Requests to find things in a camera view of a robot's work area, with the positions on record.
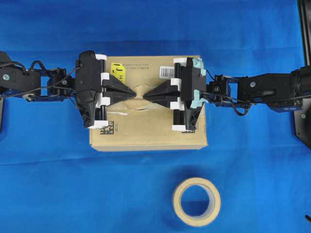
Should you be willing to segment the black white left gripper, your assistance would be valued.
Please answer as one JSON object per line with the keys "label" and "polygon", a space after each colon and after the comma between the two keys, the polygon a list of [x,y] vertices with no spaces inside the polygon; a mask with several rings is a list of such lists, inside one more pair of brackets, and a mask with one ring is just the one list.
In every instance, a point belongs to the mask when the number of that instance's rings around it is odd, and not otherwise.
{"label": "black white left gripper", "polygon": [[83,120],[83,126],[88,129],[101,129],[108,125],[96,103],[102,92],[115,91],[130,94],[128,96],[101,97],[101,105],[110,106],[119,102],[133,99],[136,93],[119,79],[105,72],[106,56],[96,54],[92,50],[82,52],[76,60],[74,91],[76,104]]}

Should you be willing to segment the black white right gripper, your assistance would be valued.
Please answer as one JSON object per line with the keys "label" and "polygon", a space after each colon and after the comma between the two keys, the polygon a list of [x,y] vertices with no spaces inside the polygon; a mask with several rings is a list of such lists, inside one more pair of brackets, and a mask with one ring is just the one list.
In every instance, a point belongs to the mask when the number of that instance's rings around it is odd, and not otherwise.
{"label": "black white right gripper", "polygon": [[174,77],[143,95],[143,99],[173,110],[173,131],[193,132],[206,100],[207,71],[201,58],[175,58]]}

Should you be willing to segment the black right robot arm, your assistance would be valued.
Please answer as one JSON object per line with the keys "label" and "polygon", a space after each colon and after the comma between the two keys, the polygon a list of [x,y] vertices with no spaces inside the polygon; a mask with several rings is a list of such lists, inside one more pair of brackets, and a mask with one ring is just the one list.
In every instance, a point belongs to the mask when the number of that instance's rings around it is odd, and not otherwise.
{"label": "black right robot arm", "polygon": [[205,103],[230,107],[239,116],[262,103],[282,113],[301,110],[302,100],[311,96],[311,67],[291,73],[267,73],[253,77],[216,75],[206,83],[209,72],[201,58],[174,59],[174,77],[144,94],[152,103],[173,110],[172,130],[193,132]]}

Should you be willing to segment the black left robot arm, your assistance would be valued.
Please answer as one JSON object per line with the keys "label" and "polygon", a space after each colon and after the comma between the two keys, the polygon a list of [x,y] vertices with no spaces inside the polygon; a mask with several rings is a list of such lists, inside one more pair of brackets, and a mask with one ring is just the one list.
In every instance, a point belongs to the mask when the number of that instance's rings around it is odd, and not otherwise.
{"label": "black left robot arm", "polygon": [[107,56],[92,50],[82,52],[75,68],[47,69],[39,60],[29,68],[0,53],[0,97],[16,97],[28,102],[73,100],[83,127],[101,129],[108,126],[107,108],[130,100],[136,93],[114,75],[106,72]]}

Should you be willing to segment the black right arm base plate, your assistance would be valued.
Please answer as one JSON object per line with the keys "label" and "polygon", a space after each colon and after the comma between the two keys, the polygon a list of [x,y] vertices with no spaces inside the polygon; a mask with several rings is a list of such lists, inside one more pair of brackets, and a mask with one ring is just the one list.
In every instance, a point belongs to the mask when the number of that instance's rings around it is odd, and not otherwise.
{"label": "black right arm base plate", "polygon": [[295,136],[311,148],[311,99],[304,98],[298,100],[298,105],[294,107],[294,127]]}

